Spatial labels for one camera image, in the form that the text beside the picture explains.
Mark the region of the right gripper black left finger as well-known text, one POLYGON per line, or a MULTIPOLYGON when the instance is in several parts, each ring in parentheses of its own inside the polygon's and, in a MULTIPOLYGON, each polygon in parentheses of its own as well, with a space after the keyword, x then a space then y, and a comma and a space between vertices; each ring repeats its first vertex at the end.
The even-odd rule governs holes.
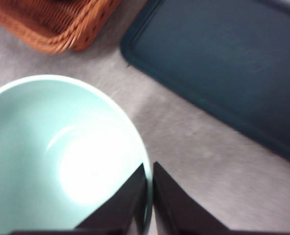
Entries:
POLYGON ((119 190, 80 222, 81 232, 144 232, 147 213, 147 179, 143 164, 119 190))

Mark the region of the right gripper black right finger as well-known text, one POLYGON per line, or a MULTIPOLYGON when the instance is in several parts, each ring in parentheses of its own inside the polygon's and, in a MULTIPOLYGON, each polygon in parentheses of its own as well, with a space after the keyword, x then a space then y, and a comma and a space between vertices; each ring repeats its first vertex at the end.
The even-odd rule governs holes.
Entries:
POLYGON ((193 200, 158 162, 153 165, 153 196, 159 233, 228 233, 230 231, 193 200))

